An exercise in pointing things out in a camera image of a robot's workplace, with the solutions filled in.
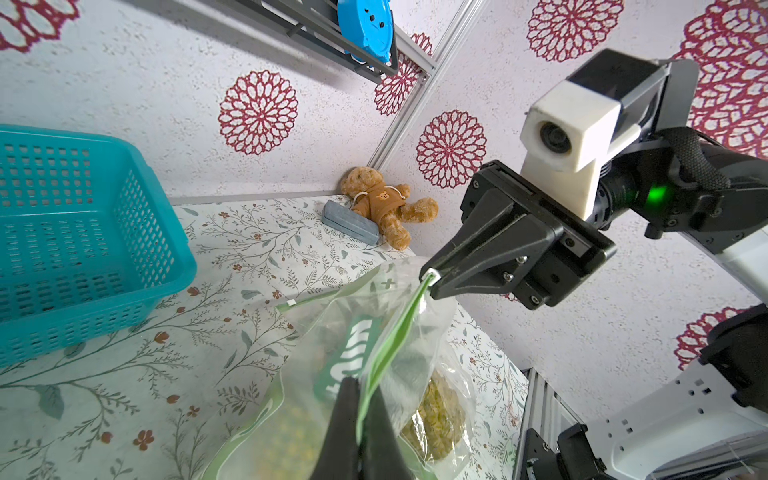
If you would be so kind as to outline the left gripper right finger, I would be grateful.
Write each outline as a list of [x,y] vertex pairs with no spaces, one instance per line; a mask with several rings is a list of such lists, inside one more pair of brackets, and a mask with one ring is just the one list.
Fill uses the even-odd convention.
[[414,478],[398,444],[380,388],[371,397],[363,421],[360,447],[362,480],[411,480]]

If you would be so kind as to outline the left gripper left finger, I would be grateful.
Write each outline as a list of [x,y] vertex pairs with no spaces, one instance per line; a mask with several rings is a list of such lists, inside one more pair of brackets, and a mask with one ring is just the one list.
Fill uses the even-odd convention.
[[359,405],[359,381],[345,377],[340,384],[311,480],[359,479],[361,461],[356,433]]

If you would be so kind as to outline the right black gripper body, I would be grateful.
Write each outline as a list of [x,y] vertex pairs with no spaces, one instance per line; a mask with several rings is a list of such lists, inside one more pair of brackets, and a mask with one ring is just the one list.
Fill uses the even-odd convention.
[[481,168],[462,204],[469,252],[462,295],[509,294],[554,307],[617,251],[613,241],[499,161]]

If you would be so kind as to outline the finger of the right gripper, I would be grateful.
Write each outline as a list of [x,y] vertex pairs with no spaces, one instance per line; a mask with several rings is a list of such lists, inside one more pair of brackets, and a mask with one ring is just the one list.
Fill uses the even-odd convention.
[[532,270],[533,265],[528,263],[509,263],[466,272],[459,272],[457,268],[429,265],[428,272],[438,276],[438,280],[430,287],[430,295],[435,300],[441,300],[468,294],[508,294]]
[[422,267],[467,270],[501,266],[520,256],[539,257],[564,233],[563,224],[520,190],[484,193],[456,235]]

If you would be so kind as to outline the zip-top bag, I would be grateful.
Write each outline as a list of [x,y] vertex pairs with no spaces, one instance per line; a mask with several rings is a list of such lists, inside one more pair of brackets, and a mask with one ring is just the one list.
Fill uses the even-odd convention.
[[306,409],[319,422],[323,405],[336,400],[345,377],[360,385],[358,442],[377,388],[390,409],[392,427],[401,430],[436,370],[467,382],[473,423],[471,380],[447,340],[457,304],[431,297],[438,276],[424,274],[423,266],[420,257],[396,259],[338,289],[281,306],[280,315],[298,329],[298,344],[268,388],[257,416],[223,444],[202,477],[256,479],[253,449],[259,444],[257,435],[266,431],[265,422],[287,406]]

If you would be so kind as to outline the yellow pineapple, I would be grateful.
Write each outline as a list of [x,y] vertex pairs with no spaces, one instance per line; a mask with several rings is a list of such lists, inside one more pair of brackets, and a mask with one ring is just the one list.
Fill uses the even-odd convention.
[[[310,479],[318,460],[336,400],[325,403],[319,422],[306,409],[287,406],[265,422],[257,435],[252,473],[256,479]],[[464,379],[436,370],[419,406],[401,430],[395,430],[401,454],[413,479],[455,479],[471,452],[474,405]]]

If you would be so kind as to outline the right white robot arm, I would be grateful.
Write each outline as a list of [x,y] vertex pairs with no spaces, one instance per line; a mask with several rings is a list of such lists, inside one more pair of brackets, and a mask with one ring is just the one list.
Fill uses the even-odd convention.
[[[767,164],[687,124],[698,82],[689,59],[605,49],[544,94],[521,132],[520,171],[472,177],[456,235],[424,265],[435,299],[511,294],[553,307],[615,253],[626,211],[645,235],[679,233],[761,301],[767,297]],[[619,413],[562,431],[525,432],[520,479],[693,479],[748,464],[742,440],[767,431],[767,306],[715,326],[700,356]]]

